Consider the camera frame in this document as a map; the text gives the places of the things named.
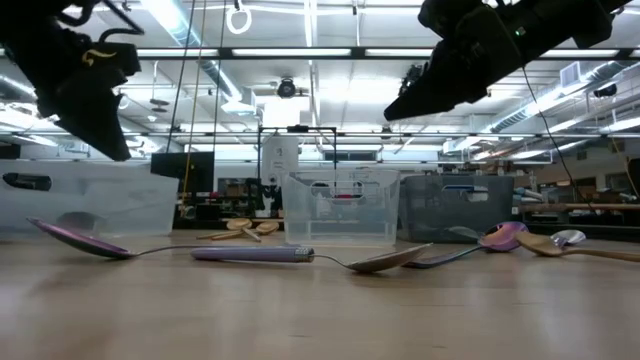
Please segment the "plastic storage bin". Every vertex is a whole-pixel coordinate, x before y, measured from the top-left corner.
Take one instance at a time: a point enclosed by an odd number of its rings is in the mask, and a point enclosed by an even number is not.
[[[100,235],[171,232],[178,180],[148,168],[0,161],[0,233],[36,232],[25,218]]]
[[[411,176],[400,190],[398,237],[411,242],[470,243],[448,229],[485,232],[511,219],[514,180],[508,176]]]
[[[392,245],[399,192],[397,171],[289,173],[282,187],[287,242]]]

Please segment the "desk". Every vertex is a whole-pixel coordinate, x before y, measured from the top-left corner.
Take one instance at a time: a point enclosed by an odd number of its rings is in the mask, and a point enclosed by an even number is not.
[[[204,233],[115,243],[142,250]],[[380,249],[316,251],[348,261]],[[207,263],[185,251],[113,262],[47,237],[5,237],[0,352],[3,360],[635,360],[639,271],[519,249],[363,276],[321,259]]]

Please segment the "wire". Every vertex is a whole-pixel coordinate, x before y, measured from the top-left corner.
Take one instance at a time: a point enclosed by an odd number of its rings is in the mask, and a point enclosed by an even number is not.
[[[207,0],[204,0],[204,6],[205,8],[207,7]],[[203,43],[204,43],[204,29],[206,24],[207,24],[207,11],[205,10],[204,13],[202,14],[202,26],[200,28],[200,33],[202,34],[201,36],[202,36]],[[200,60],[202,60],[202,45],[198,50],[198,61],[196,63],[199,64]],[[193,145],[193,128],[195,127],[195,124],[196,124],[196,110],[198,106],[197,98],[198,98],[198,90],[200,89],[200,69],[201,67],[198,66],[198,69],[196,70],[196,88],[193,96],[193,107],[191,109],[191,131],[189,132],[189,143],[187,145],[187,164],[184,172],[184,181],[182,182],[182,202],[181,202],[182,217],[185,216],[185,212],[186,212],[185,199],[187,197],[187,185],[189,183],[189,169],[191,168],[191,147]]]
[[[204,7],[206,9],[207,6],[207,0],[204,0]],[[202,31],[201,33],[203,34],[204,37],[204,29],[205,29],[205,24],[206,24],[206,19],[207,18],[207,14],[206,14],[206,10],[203,14],[203,19],[202,19]],[[220,47],[223,47],[224,45],[224,28],[225,28],[225,14],[224,12],[222,13],[222,29],[220,31]],[[202,46],[200,47],[200,51],[198,52],[198,60],[200,60],[202,57]],[[222,74],[222,60],[220,60],[218,62],[218,78],[216,79],[216,84],[220,84],[221,81],[221,74]],[[198,66],[198,70],[196,73],[196,90],[195,90],[195,95],[198,94],[198,87],[200,86],[200,66]],[[218,101],[220,99],[220,86],[216,86],[216,110],[214,113],[214,119],[213,119],[213,151],[215,154],[215,149],[216,149],[216,140],[217,140],[217,134],[218,134],[218,109],[220,108],[218,106]],[[184,216],[185,212],[186,212],[186,207],[184,206],[184,200],[186,197],[186,193],[187,193],[187,185],[189,183],[189,168],[191,167],[191,146],[193,144],[193,127],[195,125],[195,118],[196,118],[196,102],[197,100],[197,96],[194,96],[193,98],[193,111],[191,114],[191,133],[189,134],[189,143],[188,143],[188,152],[187,152],[187,165],[186,165],[186,172],[185,172],[185,176],[184,176],[184,181],[183,181],[183,188],[182,188],[182,209],[181,209],[181,216]],[[213,163],[213,177],[215,178],[215,158],[214,158],[214,163]]]
[[[228,0],[224,0],[224,7],[225,9],[227,8],[227,1]],[[222,12],[222,25],[220,28],[220,47],[224,46],[224,28],[226,26],[226,17],[224,15],[224,12]],[[218,140],[218,111],[220,109],[220,106],[218,106],[218,102],[220,101],[220,81],[221,76],[222,76],[222,59],[220,59],[218,61],[218,77],[216,79],[216,110],[214,111],[213,114],[213,155],[214,155],[214,159],[213,159],[213,178],[216,178],[216,161],[215,161],[215,151],[216,151],[216,144],[217,144],[217,140]]]
[[[182,88],[182,78],[184,77],[184,67],[187,63],[187,52],[189,51],[189,43],[191,42],[191,29],[193,28],[193,15],[195,13],[196,13],[196,0],[192,0],[191,15],[189,15],[189,26],[187,27],[187,38],[185,39],[185,42],[184,42],[184,53],[182,54],[182,64],[180,64],[180,77],[178,78],[178,88],[176,90],[176,98],[173,101],[173,114],[171,115],[171,124],[169,126],[169,139],[167,140],[167,148],[165,149],[165,154],[168,154],[169,149],[171,148],[173,131],[176,126],[176,114],[178,112],[178,102],[180,101],[180,90]]]
[[[116,16],[118,16],[120,18],[120,20],[122,20],[124,23],[126,23],[127,25],[129,25],[130,29],[125,29],[125,28],[115,28],[115,29],[109,29],[105,32],[103,32],[100,35],[100,38],[98,39],[99,43],[103,43],[105,41],[107,41],[107,38],[111,35],[115,35],[115,34],[128,34],[128,35],[144,35],[144,29],[141,28],[138,24],[136,24],[133,20],[131,20],[125,13],[123,13],[120,9],[118,9],[117,6],[115,6],[111,0],[102,0],[102,2],[111,10],[113,11]]]
[[[529,87],[529,92],[531,92],[531,97],[533,98],[533,101],[536,104],[536,108],[538,108],[538,114],[540,114],[540,116],[542,117],[542,120],[544,121],[544,127],[545,127],[545,129],[547,129],[547,134],[549,134],[549,139],[551,139],[551,142],[553,143],[553,146],[556,148],[556,151],[558,152],[558,157],[560,157],[560,162],[562,163],[562,167],[564,167],[564,171],[567,173],[567,176],[569,177],[569,181],[571,182],[571,186],[573,187],[574,191],[580,197],[580,200],[582,200],[582,202],[586,203],[589,206],[589,210],[591,210],[591,212],[593,212],[594,214],[597,214],[596,211],[591,206],[591,202],[588,201],[582,195],[582,193],[580,192],[580,189],[578,189],[578,186],[576,185],[575,180],[573,180],[573,176],[571,175],[571,171],[569,171],[569,167],[567,167],[567,163],[564,161],[564,156],[562,155],[562,151],[560,150],[560,147],[558,146],[558,143],[556,142],[556,139],[553,138],[553,133],[551,132],[551,129],[549,128],[549,122],[547,121],[547,118],[544,116],[542,110],[540,110],[540,106],[538,105],[538,99],[536,98],[536,94],[533,91],[533,88],[531,87],[531,83],[529,82],[529,76],[527,75],[527,70],[525,68],[526,68],[526,64],[522,66],[522,72],[524,73],[524,79],[527,82],[527,86]]]

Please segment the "ceiling light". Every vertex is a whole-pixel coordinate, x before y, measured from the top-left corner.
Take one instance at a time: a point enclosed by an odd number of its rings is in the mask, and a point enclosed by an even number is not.
[[[474,156],[473,160],[482,160],[482,159],[486,159],[486,158],[488,158],[490,156],[493,156],[491,151],[485,151],[485,152],[481,152],[480,154]]]
[[[381,7],[370,7],[358,9],[362,14],[367,15],[415,15],[418,16],[420,13],[419,7],[389,7],[389,6],[381,6]]]
[[[577,124],[578,122],[579,121],[577,121],[577,120],[565,121],[563,123],[560,123],[560,124],[558,124],[556,126],[552,126],[551,128],[549,128],[549,132],[553,134],[553,133],[558,132],[558,131],[566,130],[566,129],[572,127],[573,125]]]
[[[350,56],[350,49],[233,49],[234,56]]]
[[[640,126],[640,117],[629,120],[622,120],[608,126],[600,128],[601,133],[612,133]]]
[[[216,49],[138,49],[138,57],[153,57],[153,58],[163,58],[163,57],[215,57],[218,56],[218,50]]]
[[[433,49],[367,49],[365,56],[431,57]]]
[[[583,141],[576,141],[576,142],[572,142],[572,143],[569,143],[569,144],[566,144],[566,145],[562,145],[562,146],[560,146],[560,147],[558,148],[558,150],[560,150],[560,151],[569,150],[569,149],[571,149],[571,148],[573,148],[573,147],[576,147],[576,146],[578,146],[578,145],[580,145],[580,144],[582,144],[582,143],[584,143],[584,140],[583,140]]]
[[[40,145],[58,146],[58,143],[38,135],[29,135],[29,136],[13,135],[13,137],[16,139],[29,141],[29,142],[40,144]]]
[[[557,58],[607,58],[617,55],[620,50],[607,49],[575,49],[575,50],[549,50],[542,54],[541,58],[557,57]]]
[[[545,153],[545,150],[523,151],[511,156],[511,159],[528,159]]]

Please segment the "wooden spoon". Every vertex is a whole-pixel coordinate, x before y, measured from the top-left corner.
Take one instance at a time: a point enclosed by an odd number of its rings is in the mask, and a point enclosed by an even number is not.
[[[591,255],[609,259],[640,262],[640,254],[591,249],[564,249],[556,246],[548,236],[534,235],[526,232],[517,233],[516,240],[523,248],[540,256],[562,257],[567,255]]]
[[[251,236],[255,241],[262,242],[262,238],[260,236],[271,235],[274,232],[278,231],[278,229],[280,229],[280,224],[275,221],[267,221],[256,227],[255,230],[257,234],[249,228],[243,228],[242,231],[245,234]]]
[[[243,234],[243,231],[242,231],[243,228],[250,228],[251,225],[253,225],[253,224],[251,223],[251,220],[249,220],[249,219],[244,219],[244,218],[232,219],[230,221],[227,221],[227,229],[229,229],[231,231],[226,232],[226,233],[222,233],[222,234],[215,233],[215,234],[202,235],[202,236],[196,237],[196,239],[198,239],[198,240],[206,240],[206,239],[227,240],[227,239],[233,239],[233,238],[236,238],[236,237],[238,237],[238,236]]]

